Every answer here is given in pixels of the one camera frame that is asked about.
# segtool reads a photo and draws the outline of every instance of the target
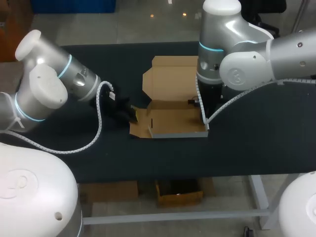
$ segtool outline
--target blue container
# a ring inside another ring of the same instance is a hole
[[[36,13],[111,13],[116,0],[31,0]]]

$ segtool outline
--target dark table cover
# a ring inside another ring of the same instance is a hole
[[[65,46],[101,78],[115,81],[137,107],[149,98],[142,74],[155,55],[197,55],[197,42]],[[316,88],[264,86],[231,104],[210,124],[208,139],[139,139],[129,127],[104,118],[99,140],[86,151],[60,156],[80,183],[202,176],[300,173],[316,170]],[[57,150],[86,145],[97,115],[69,98],[26,136]],[[1,142],[32,147],[1,135]]]

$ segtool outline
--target cable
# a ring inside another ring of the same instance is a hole
[[[206,119],[205,116],[205,111],[204,111],[204,105],[203,105],[203,101],[202,101],[202,97],[201,97],[201,93],[199,91],[199,87],[198,87],[198,78],[196,77],[196,89],[197,89],[197,96],[198,96],[198,100],[199,100],[199,104],[201,107],[201,112],[202,112],[202,118],[203,118],[203,123],[205,125],[209,124],[220,112],[222,112],[226,107],[228,107],[231,103],[235,102],[236,100],[240,99],[241,97],[243,97],[244,95],[262,87],[265,85],[269,85],[272,83],[283,83],[283,82],[298,82],[298,83],[308,83],[308,84],[316,84],[315,80],[312,79],[293,79],[293,78],[289,78],[289,79],[282,79],[282,80],[273,80],[267,83],[262,83],[260,85],[254,86],[253,88],[246,90],[242,93],[240,93],[239,95],[235,96],[233,99],[229,100],[228,102],[226,102],[224,105],[222,105],[215,113],[212,114],[212,116],[208,119]]]
[[[53,150],[53,149],[50,149],[50,148],[47,148],[47,147],[44,147],[34,141],[32,141],[31,139],[25,137],[25,136],[22,136],[16,132],[12,132],[12,131],[7,131],[6,134],[8,135],[12,135],[14,137],[17,137],[17,138],[20,138],[22,139],[23,141],[27,142],[27,143],[30,143],[31,145],[45,151],[45,152],[49,152],[49,153],[53,153],[53,154],[61,154],[61,155],[67,155],[67,154],[73,154],[73,153],[78,153],[78,152],[81,152],[83,150],[86,150],[88,149],[89,147],[91,147],[99,138],[100,134],[101,134],[101,130],[102,130],[102,116],[101,116],[101,109],[100,109],[100,92],[101,92],[101,88],[103,85],[107,85],[111,91],[114,91],[113,89],[113,86],[111,83],[109,83],[108,81],[102,81],[99,86],[98,86],[98,89],[97,89],[97,93],[96,93],[96,106],[97,106],[97,114],[98,114],[98,121],[99,121],[99,127],[98,127],[98,131],[95,135],[95,137],[93,138],[93,140],[85,145],[84,147],[81,147],[79,149],[76,149],[76,150],[72,150],[72,151],[56,151],[56,150]]]

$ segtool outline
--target tiled floor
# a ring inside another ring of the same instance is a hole
[[[35,16],[33,29],[59,45],[198,40],[203,0],[168,2],[117,0],[117,10],[111,14],[41,14]],[[299,0],[287,0],[283,14],[262,14],[262,19],[286,35],[291,32],[299,5]],[[311,0],[299,29],[316,25],[315,8],[316,0]]]
[[[286,175],[264,175],[262,180],[271,200],[286,178]],[[247,177],[213,178],[216,197],[207,197],[196,206],[183,208],[157,208],[155,187],[152,183],[140,183],[144,194],[136,201],[95,203],[92,215],[111,216],[150,214],[164,212],[189,212],[206,210],[247,210],[255,206]],[[188,221],[161,221],[95,225],[85,228],[85,237],[242,237],[244,226],[255,230],[257,237],[282,237],[278,226],[269,231],[260,230],[258,218],[210,219]]]
[[[117,10],[113,14],[42,14],[35,16],[32,27],[59,45],[191,41],[199,38],[203,0],[117,1]],[[299,0],[287,0],[285,13],[264,14],[262,19],[279,27],[281,35],[289,34],[299,5]],[[316,25],[315,8],[316,0],[312,0],[299,29]],[[271,200],[285,176],[266,175],[262,178]],[[214,185],[217,197],[206,198],[198,206],[158,209],[155,195],[145,195],[137,201],[95,203],[92,216],[253,208],[246,177],[214,178]],[[278,227],[270,231],[260,230],[257,218],[98,225],[87,227],[85,237],[241,237],[245,225],[254,228],[257,237],[282,237]]]

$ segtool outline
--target open cardboard box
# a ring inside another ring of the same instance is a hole
[[[137,124],[130,134],[141,138],[207,137],[208,126],[200,108],[188,105],[197,96],[197,56],[156,56],[143,74],[143,91],[152,99],[147,109],[137,109]]]

